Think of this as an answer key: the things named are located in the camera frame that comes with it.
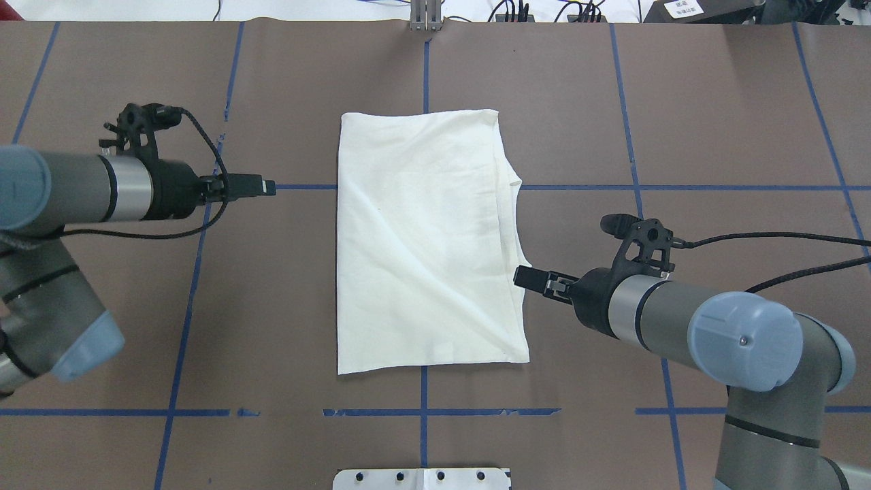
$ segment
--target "folded fabric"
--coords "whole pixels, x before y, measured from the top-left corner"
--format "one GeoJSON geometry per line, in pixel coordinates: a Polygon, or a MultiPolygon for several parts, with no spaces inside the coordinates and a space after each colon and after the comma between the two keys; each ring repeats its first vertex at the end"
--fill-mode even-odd
{"type": "Polygon", "coordinates": [[[529,362],[520,183],[496,111],[342,116],[339,374],[529,362]]]}

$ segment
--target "robotic arm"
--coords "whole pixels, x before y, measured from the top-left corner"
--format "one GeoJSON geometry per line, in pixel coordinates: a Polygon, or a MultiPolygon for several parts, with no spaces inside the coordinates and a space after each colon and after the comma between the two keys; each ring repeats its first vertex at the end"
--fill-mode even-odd
{"type": "MultiPolygon", "coordinates": [[[[275,183],[260,175],[198,177],[184,162],[161,160],[154,133],[178,125],[183,115],[206,137],[185,109],[128,104],[116,126],[105,124],[116,138],[99,142],[104,150],[117,148],[113,155],[0,146],[0,296],[10,311],[0,318],[0,399],[49,371],[62,381],[77,378],[124,345],[59,240],[83,230],[64,232],[65,225],[182,219],[208,202],[223,207],[240,197],[275,195],[275,183]]],[[[177,238],[216,219],[184,234],[115,235],[177,238]]]]}
{"type": "Polygon", "coordinates": [[[521,266],[514,282],[730,387],[715,490],[871,489],[868,470],[819,455],[826,395],[855,374],[844,336],[755,294],[669,281],[671,247],[683,241],[658,220],[610,214],[601,228],[623,241],[610,269],[577,279],[521,266]]]}

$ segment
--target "red object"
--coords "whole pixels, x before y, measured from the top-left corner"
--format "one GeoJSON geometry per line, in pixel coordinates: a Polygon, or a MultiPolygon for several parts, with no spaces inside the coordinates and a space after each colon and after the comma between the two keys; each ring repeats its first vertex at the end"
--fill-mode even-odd
{"type": "Polygon", "coordinates": [[[0,20],[24,20],[8,3],[0,0],[0,20]]]}

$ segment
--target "white cloth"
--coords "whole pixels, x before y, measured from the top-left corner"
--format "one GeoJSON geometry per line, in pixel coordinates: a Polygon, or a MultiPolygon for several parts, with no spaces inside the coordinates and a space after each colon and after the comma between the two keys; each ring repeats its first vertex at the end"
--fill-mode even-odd
{"type": "Polygon", "coordinates": [[[496,111],[342,116],[339,374],[529,362],[520,183],[496,111]]]}

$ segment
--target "white bracket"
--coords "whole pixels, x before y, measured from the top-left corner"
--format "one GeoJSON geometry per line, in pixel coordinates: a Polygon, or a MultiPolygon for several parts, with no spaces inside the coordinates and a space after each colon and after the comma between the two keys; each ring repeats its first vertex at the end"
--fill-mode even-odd
{"type": "Polygon", "coordinates": [[[510,490],[510,475],[502,468],[343,470],[333,490],[510,490]]]}
{"type": "Polygon", "coordinates": [[[440,31],[443,21],[442,0],[411,0],[412,31],[440,31]]]}

